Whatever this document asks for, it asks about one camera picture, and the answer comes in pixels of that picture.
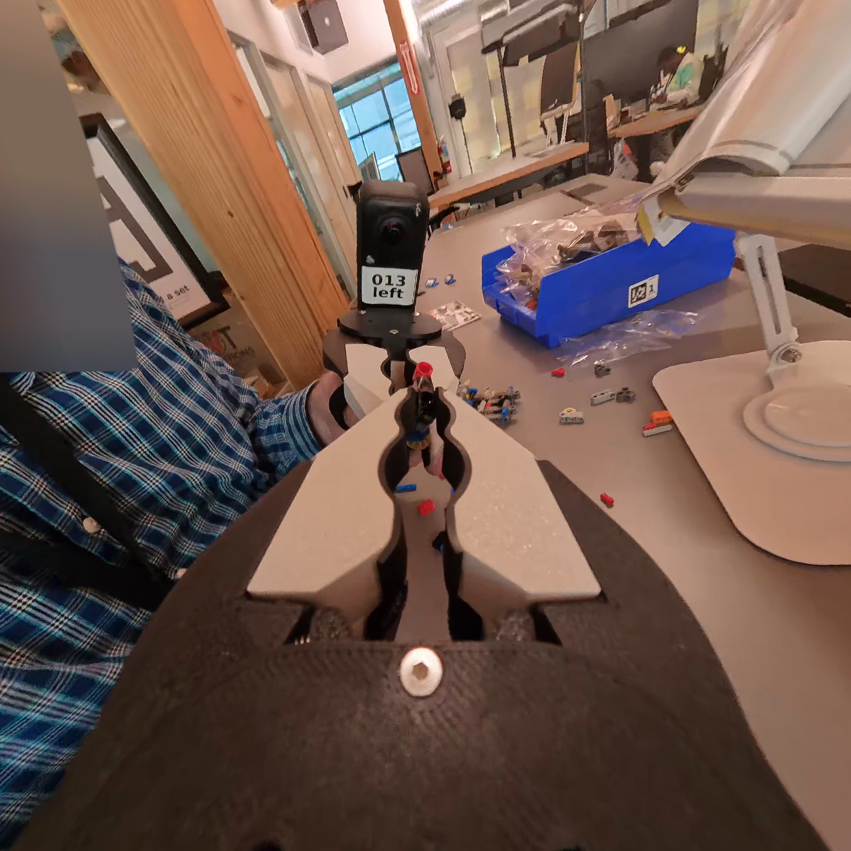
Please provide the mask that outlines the white book stand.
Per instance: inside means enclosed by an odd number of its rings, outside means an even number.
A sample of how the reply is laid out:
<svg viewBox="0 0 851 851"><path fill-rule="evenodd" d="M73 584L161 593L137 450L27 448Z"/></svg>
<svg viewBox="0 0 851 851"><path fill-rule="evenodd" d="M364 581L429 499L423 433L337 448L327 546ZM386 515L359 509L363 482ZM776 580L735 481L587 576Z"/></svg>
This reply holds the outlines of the white book stand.
<svg viewBox="0 0 851 851"><path fill-rule="evenodd" d="M775 238L849 248L849 168L702 174L650 204L730 226L763 350L667 367L654 389L737 531L802 564L848 566L849 340L802 343Z"/></svg>

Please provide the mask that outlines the clear bag of lego parts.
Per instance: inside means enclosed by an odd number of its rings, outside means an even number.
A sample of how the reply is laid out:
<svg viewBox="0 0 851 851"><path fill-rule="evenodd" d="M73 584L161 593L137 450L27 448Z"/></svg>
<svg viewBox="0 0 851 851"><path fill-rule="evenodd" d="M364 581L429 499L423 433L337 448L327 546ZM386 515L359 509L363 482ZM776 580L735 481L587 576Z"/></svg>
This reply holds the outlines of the clear bag of lego parts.
<svg viewBox="0 0 851 851"><path fill-rule="evenodd" d="M495 267L497 293L535 311L541 284L549 274L637 240L638 210L637 197L628 197L504 228L502 236L510 254Z"/></svg>

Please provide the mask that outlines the person's left hand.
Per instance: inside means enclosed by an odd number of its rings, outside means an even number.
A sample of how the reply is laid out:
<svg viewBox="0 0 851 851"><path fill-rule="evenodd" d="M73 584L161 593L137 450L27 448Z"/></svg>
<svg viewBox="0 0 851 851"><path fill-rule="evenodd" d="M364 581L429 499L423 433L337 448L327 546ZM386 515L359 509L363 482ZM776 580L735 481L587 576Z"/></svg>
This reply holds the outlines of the person's left hand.
<svg viewBox="0 0 851 851"><path fill-rule="evenodd" d="M343 379L333 371L323 373L310 388L306 410L316 439L323 447L341 437L358 421L346 400Z"/></svg>

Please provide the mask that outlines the large black monitor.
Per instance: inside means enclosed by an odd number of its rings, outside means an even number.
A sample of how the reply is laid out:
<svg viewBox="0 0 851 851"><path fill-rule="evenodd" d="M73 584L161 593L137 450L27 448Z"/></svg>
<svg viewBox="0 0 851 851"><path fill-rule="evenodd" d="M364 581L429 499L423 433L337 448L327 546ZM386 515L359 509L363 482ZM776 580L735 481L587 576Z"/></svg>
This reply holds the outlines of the large black monitor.
<svg viewBox="0 0 851 851"><path fill-rule="evenodd" d="M660 81L661 52L695 47L698 10L698 1L650 1L615 16L585 41L590 80L627 105L646 98Z"/></svg>

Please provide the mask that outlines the sticker sheet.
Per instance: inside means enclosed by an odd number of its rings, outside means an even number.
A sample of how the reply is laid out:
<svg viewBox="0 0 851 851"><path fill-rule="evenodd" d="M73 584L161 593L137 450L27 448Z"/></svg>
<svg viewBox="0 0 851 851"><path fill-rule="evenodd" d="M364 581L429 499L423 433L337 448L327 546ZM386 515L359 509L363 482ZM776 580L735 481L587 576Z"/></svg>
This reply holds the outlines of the sticker sheet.
<svg viewBox="0 0 851 851"><path fill-rule="evenodd" d="M482 318L479 312L459 301L442 304L429 311L428 315L438 322L444 332L457 331Z"/></svg>

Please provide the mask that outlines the black wall speaker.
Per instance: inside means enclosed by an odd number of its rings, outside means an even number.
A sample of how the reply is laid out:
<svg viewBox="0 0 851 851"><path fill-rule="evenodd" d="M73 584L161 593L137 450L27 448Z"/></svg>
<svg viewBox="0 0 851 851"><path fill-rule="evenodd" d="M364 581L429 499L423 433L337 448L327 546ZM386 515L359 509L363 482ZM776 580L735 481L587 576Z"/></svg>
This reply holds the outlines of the black wall speaker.
<svg viewBox="0 0 851 851"><path fill-rule="evenodd" d="M317 53L328 55L349 43L337 1L299 1L297 7L309 43Z"/></svg>

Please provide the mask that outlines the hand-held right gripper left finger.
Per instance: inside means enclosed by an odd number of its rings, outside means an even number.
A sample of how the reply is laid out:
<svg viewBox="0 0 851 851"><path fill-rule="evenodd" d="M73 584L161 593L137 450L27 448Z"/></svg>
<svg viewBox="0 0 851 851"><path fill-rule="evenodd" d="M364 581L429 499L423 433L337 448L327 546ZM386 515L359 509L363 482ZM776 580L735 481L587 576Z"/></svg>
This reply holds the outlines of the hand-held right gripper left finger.
<svg viewBox="0 0 851 851"><path fill-rule="evenodd" d="M410 390L399 390L310 464L248 583L262 601L333 609L367 641L395 636L407 546L395 489L409 472Z"/></svg>

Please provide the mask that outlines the blue plastic bin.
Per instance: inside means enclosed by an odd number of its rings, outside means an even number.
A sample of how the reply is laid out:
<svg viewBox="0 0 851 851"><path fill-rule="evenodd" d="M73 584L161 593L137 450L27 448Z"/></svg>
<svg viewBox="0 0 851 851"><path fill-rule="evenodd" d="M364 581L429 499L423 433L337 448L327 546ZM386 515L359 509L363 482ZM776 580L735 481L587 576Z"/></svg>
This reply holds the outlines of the blue plastic bin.
<svg viewBox="0 0 851 851"><path fill-rule="evenodd" d="M503 248L482 257L483 298L507 324L554 348L728 279L734 240L732 230L697 223L665 246L634 240L545 276L534 310L499 283L498 265L512 255Z"/></svg>

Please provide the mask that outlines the person's torso in plaid shirt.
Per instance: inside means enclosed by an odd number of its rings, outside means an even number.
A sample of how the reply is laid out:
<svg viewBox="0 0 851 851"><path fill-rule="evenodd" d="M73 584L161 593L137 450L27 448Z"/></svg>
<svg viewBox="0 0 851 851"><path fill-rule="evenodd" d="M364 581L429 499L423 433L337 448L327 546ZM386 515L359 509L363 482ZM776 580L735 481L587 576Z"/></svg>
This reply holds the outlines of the person's torso in plaid shirt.
<svg viewBox="0 0 851 851"><path fill-rule="evenodd" d="M180 576L271 485L226 453L220 381L238 375L186 334L125 262L138 365L118 374L21 373L21 398L74 448L146 561ZM56 788L150 615L62 587L2 550L2 849Z"/></svg>

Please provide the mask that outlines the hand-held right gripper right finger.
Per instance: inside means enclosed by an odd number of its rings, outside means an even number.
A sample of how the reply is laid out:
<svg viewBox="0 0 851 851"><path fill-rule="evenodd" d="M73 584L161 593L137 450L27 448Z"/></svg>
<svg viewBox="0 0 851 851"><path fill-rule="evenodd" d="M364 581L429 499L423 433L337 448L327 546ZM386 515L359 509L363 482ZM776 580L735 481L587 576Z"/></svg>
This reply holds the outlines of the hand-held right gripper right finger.
<svg viewBox="0 0 851 851"><path fill-rule="evenodd" d="M442 549L449 634L481 641L505 616L601 599L601 585L536 457L439 393L441 472L452 489Z"/></svg>

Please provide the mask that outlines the long wooden table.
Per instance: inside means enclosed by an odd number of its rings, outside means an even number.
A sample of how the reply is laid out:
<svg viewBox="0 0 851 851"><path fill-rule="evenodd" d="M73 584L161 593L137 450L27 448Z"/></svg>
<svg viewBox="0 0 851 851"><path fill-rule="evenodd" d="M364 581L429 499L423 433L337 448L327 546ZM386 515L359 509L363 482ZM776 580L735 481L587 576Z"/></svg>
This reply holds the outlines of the long wooden table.
<svg viewBox="0 0 851 851"><path fill-rule="evenodd" d="M571 141L534 155L501 156L483 172L465 176L432 194L430 208L441 211L457 204L486 203L500 196L513 195L585 156L589 150L587 142Z"/></svg>

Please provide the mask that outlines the wooden pillar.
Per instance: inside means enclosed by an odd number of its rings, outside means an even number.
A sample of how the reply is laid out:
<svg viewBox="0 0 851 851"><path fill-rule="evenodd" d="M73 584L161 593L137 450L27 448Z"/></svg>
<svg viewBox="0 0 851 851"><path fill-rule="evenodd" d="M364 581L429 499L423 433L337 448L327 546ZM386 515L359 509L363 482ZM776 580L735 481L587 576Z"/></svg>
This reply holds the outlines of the wooden pillar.
<svg viewBox="0 0 851 851"><path fill-rule="evenodd" d="M324 372L346 301L211 1L59 1L283 375Z"/></svg>

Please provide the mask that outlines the lego instruction booklet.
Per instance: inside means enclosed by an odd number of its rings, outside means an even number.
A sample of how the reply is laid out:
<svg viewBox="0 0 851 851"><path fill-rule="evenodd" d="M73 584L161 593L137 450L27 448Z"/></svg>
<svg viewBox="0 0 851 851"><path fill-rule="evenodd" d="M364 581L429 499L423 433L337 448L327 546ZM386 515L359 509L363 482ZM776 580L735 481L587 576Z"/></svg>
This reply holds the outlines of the lego instruction booklet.
<svg viewBox="0 0 851 851"><path fill-rule="evenodd" d="M686 222L849 250L850 3L753 2L726 70L644 196Z"/></svg>

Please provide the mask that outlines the framed marker sign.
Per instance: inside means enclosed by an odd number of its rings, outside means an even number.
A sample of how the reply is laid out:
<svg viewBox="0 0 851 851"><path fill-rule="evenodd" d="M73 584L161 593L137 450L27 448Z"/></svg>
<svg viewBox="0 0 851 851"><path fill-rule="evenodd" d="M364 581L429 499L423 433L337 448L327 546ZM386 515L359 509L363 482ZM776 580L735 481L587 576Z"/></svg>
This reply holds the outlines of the framed marker sign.
<svg viewBox="0 0 851 851"><path fill-rule="evenodd" d="M221 275L207 270L107 119L79 121L119 258L185 329L228 310Z"/></svg>

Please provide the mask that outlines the empty clear plastic bag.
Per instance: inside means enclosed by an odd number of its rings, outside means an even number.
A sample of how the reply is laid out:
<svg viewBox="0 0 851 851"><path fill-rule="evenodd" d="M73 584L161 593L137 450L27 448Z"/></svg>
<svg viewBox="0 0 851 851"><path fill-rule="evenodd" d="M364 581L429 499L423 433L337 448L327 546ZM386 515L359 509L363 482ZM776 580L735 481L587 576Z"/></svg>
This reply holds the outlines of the empty clear plastic bag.
<svg viewBox="0 0 851 851"><path fill-rule="evenodd" d="M696 312L640 312L586 335L563 338L557 358L568 369L610 366L638 354L665 351L695 331L700 323L701 317Z"/></svg>

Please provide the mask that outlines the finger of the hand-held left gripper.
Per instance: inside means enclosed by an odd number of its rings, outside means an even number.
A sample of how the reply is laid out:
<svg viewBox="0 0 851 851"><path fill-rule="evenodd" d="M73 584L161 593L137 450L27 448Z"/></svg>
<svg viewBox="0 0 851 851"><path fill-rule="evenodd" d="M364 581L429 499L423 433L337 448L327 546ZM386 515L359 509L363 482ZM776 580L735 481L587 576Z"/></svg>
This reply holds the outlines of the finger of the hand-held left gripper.
<svg viewBox="0 0 851 851"><path fill-rule="evenodd" d="M447 349L443 346L419 346L408 350L404 367L404 386L414 384L414 372L420 363L431 366L431 385L444 394L455 394L460 386L459 376L455 374Z"/></svg>
<svg viewBox="0 0 851 851"><path fill-rule="evenodd" d="M375 412L393 420L403 402L403 391L393 390L390 353L367 343L347 343L345 420L355 426Z"/></svg>

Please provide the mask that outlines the person's left forearm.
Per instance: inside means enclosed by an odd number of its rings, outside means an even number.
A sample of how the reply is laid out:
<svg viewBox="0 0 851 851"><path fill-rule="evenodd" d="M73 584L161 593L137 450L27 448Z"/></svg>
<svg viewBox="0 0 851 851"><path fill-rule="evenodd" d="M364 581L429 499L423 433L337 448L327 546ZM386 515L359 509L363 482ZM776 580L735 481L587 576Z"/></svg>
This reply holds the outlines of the person's left forearm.
<svg viewBox="0 0 851 851"><path fill-rule="evenodd" d="M262 399L233 373L219 384L230 414L226 453L238 460L257 484L276 484L323 447L310 406L319 400L318 381L273 399Z"/></svg>

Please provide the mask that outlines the cardboard box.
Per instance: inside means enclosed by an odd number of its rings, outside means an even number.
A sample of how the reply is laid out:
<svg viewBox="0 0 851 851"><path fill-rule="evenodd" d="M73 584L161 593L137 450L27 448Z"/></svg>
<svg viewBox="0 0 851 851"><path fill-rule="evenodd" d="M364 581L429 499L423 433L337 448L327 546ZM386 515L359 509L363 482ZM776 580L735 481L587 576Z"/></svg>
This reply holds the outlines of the cardboard box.
<svg viewBox="0 0 851 851"><path fill-rule="evenodd" d="M293 390L249 320L225 312L189 333L232 367L261 398L274 398Z"/></svg>

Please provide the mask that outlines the wooden desk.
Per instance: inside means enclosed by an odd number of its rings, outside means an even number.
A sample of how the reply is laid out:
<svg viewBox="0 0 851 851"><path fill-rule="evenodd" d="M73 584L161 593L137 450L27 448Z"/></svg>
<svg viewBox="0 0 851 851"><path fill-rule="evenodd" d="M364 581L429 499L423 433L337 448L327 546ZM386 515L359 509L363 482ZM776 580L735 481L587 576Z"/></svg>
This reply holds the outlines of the wooden desk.
<svg viewBox="0 0 851 851"><path fill-rule="evenodd" d="M621 124L609 130L609 138L626 140L663 132L695 121L704 108L704 105L691 105L684 109L649 112L635 121Z"/></svg>

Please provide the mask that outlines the small lego subassembly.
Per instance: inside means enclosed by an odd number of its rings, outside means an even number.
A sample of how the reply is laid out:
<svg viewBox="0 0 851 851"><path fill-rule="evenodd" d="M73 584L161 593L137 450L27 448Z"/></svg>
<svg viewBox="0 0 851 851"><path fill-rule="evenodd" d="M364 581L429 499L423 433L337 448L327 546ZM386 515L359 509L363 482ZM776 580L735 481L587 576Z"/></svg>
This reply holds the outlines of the small lego subassembly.
<svg viewBox="0 0 851 851"><path fill-rule="evenodd" d="M428 361L417 363L411 388L414 394L414 419L406 437L406 445L411 452L420 453L422 463L428 465L431 458L431 427L440 401L433 383L433 367Z"/></svg>

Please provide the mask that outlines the lego chassis assembly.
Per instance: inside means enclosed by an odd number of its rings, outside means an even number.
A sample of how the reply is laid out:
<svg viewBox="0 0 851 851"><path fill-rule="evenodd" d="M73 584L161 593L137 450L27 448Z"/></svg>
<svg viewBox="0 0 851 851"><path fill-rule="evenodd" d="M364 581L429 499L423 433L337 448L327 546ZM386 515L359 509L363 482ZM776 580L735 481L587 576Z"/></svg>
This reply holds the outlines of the lego chassis assembly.
<svg viewBox="0 0 851 851"><path fill-rule="evenodd" d="M456 395L482 416L498 425L509 425L513 422L522 399L520 391L512 386L506 390L492 388L479 390L472 387L469 381L458 387Z"/></svg>

